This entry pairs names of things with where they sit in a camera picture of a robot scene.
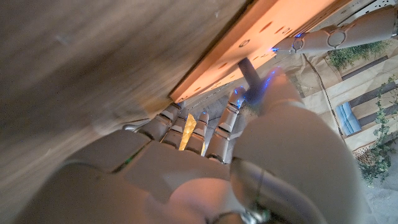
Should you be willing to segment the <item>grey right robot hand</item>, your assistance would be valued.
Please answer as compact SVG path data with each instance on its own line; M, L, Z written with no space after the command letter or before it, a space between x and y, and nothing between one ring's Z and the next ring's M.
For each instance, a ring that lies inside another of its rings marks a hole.
M229 164L177 149L184 120L171 105L136 132L72 154L16 223L363 223L360 173L344 141L280 68L259 89L261 114Z

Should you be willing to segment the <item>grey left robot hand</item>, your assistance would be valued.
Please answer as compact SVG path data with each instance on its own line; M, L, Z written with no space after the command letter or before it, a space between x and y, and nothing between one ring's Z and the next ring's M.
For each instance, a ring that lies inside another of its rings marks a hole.
M371 11L342 26L328 26L315 32L287 37L271 51L276 54L307 54L370 44L397 36L397 6Z

